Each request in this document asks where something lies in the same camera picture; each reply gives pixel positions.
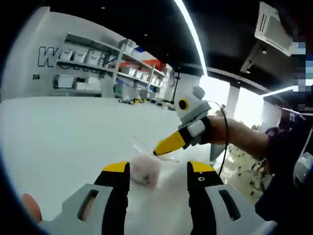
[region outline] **black cable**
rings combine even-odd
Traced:
[[[221,175],[221,172],[222,172],[222,169],[223,169],[223,166],[224,166],[224,162],[225,162],[225,158],[226,158],[226,151],[227,151],[227,146],[228,146],[228,139],[229,139],[229,127],[228,127],[228,123],[227,123],[227,118],[226,118],[226,115],[224,113],[224,110],[222,109],[222,107],[215,101],[208,101],[208,102],[213,102],[213,103],[216,103],[219,108],[221,109],[221,112],[223,113],[223,116],[224,116],[224,121],[225,121],[225,127],[226,127],[226,137],[225,137],[225,152],[224,152],[224,157],[223,157],[223,161],[222,161],[222,164],[221,164],[221,168],[220,168],[220,172],[219,172],[219,176]]]
[[[176,94],[176,90],[177,90],[177,85],[178,85],[178,80],[180,79],[180,77],[179,77],[179,72],[178,72],[178,76],[177,76],[177,81],[176,81],[176,86],[175,86],[175,88],[174,88],[174,94],[173,94],[173,100],[172,100],[172,104],[174,104],[174,98],[175,98],[175,94]]]

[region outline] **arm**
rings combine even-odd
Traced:
[[[226,137],[226,125],[223,117],[208,116],[212,124],[211,134],[203,136],[201,143],[223,144]],[[227,118],[229,127],[229,143],[241,148],[260,161],[266,156],[269,137],[256,132],[243,123]]]

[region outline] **storage bin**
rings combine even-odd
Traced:
[[[84,83],[84,82],[76,83],[76,89],[77,90],[85,90],[85,88],[86,88],[86,83]]]
[[[60,54],[61,60],[70,60],[73,51],[71,49],[63,49]]]
[[[156,78],[155,77],[152,77],[151,79],[151,84],[155,84],[156,83]]]
[[[122,48],[123,44],[125,44],[125,51],[124,53],[128,54],[128,55],[131,55],[134,47],[136,46],[136,43],[130,39],[124,39],[122,41],[119,41],[118,43],[118,48]]]
[[[134,76],[135,76],[135,78],[141,79],[142,71],[136,70]]]
[[[161,80],[160,79],[156,79],[156,85],[161,86]]]
[[[144,80],[144,81],[148,81],[148,78],[149,78],[149,74],[147,72],[143,72],[142,76],[141,76],[141,79]]]
[[[100,59],[97,65],[100,67],[104,67],[104,59]]]
[[[58,88],[72,88],[74,77],[70,75],[58,74],[56,75]]]
[[[84,52],[79,52],[76,51],[74,52],[74,58],[73,61],[79,62],[79,63],[83,63],[86,57],[86,53]]]
[[[85,63],[89,65],[97,65],[97,62],[99,60],[98,56],[92,55],[92,54],[87,54]]]
[[[89,77],[88,78],[88,83],[94,85],[94,90],[95,91],[100,91],[101,90],[101,82],[100,82],[99,78]]]
[[[136,69],[134,69],[132,66],[123,66],[121,68],[121,71],[122,71],[122,73],[125,73],[125,74],[133,77],[135,75]]]
[[[85,84],[85,90],[86,91],[94,91],[94,87],[95,87],[94,84],[89,84],[89,83]]]

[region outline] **sleeve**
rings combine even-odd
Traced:
[[[304,120],[297,123],[291,131],[279,133],[269,138],[267,159],[270,172],[293,171],[312,126],[312,120]]]

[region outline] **led light strip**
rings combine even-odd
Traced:
[[[202,47],[201,47],[200,40],[199,40],[199,37],[198,37],[196,29],[195,29],[195,26],[194,26],[194,24],[190,18],[190,15],[187,11],[187,8],[186,8],[185,4],[182,2],[182,0],[174,0],[174,1],[175,1],[176,5],[178,6],[180,12],[182,13],[182,15],[183,15],[183,17],[184,17],[184,19],[188,25],[188,28],[191,32],[191,35],[194,39],[194,42],[196,44],[196,48],[197,48],[197,51],[198,51],[198,54],[200,57],[200,63],[201,63],[202,69],[203,69],[203,75],[207,76],[204,54],[202,51]]]
[[[305,80],[305,86],[312,86],[313,85],[313,79],[306,79]],[[294,92],[298,92],[299,91],[299,86],[291,86],[291,87],[286,87],[286,88],[283,88],[283,89],[280,89],[280,90],[277,90],[277,91],[274,91],[274,92],[270,92],[270,93],[267,93],[267,94],[262,94],[260,95],[260,97],[267,97],[267,96],[271,96],[271,95],[274,95],[274,94],[279,94],[281,92],[286,92],[286,91],[291,91],[293,90]]]

